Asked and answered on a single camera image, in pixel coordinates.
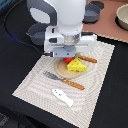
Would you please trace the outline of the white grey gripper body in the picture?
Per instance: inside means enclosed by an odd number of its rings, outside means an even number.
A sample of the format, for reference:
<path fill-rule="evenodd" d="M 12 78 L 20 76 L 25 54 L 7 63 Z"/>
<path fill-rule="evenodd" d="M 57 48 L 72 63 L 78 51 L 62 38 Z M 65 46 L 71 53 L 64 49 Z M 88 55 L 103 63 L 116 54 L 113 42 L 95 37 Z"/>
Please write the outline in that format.
<path fill-rule="evenodd" d="M 49 26 L 45 32 L 44 53 L 54 58 L 74 57 L 78 52 L 91 52 L 94 50 L 97 35 L 67 36 L 61 34 L 56 27 Z"/>

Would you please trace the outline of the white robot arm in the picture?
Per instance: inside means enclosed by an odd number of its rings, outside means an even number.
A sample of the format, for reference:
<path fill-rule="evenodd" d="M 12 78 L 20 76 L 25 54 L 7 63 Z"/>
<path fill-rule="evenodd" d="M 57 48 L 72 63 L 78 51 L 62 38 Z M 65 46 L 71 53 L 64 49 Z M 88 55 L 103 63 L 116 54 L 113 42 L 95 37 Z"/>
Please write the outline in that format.
<path fill-rule="evenodd" d="M 97 36 L 82 33 L 85 3 L 86 0 L 27 0 L 36 21 L 27 35 L 34 44 L 43 46 L 43 55 L 67 58 L 94 49 Z"/>

